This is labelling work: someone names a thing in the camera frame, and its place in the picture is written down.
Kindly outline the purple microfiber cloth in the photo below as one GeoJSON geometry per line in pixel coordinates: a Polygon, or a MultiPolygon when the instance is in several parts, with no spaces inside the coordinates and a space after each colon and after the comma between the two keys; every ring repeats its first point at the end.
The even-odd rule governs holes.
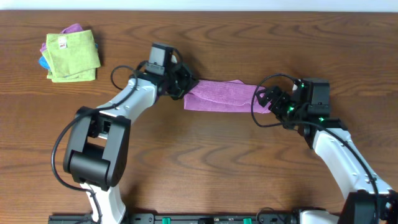
{"type": "Polygon", "coordinates": [[[249,113],[256,85],[241,80],[200,80],[183,98],[184,109],[222,113],[249,113]]]}

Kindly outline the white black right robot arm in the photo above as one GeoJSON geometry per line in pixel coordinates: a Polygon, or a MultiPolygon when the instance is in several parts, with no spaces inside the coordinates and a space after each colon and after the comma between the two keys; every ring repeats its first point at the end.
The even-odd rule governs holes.
{"type": "Polygon", "coordinates": [[[297,223],[397,223],[397,192],[360,154],[342,120],[330,117],[330,85],[297,82],[292,93],[277,86],[256,88],[253,98],[285,129],[297,128],[326,164],[345,199],[339,215],[301,210],[297,223]]]}

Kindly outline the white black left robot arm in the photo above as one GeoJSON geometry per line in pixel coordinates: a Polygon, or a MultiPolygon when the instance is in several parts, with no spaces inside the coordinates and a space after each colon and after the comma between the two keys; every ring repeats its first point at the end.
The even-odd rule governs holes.
{"type": "Polygon", "coordinates": [[[93,213],[79,223],[122,223],[126,206],[121,200],[119,181],[127,163],[131,126],[162,95],[179,100],[197,79],[183,62],[163,66],[143,61],[131,70],[127,85],[109,102],[97,107],[81,107],[64,128],[53,149],[70,133],[63,169],[78,183],[69,189],[85,192],[93,213]]]}

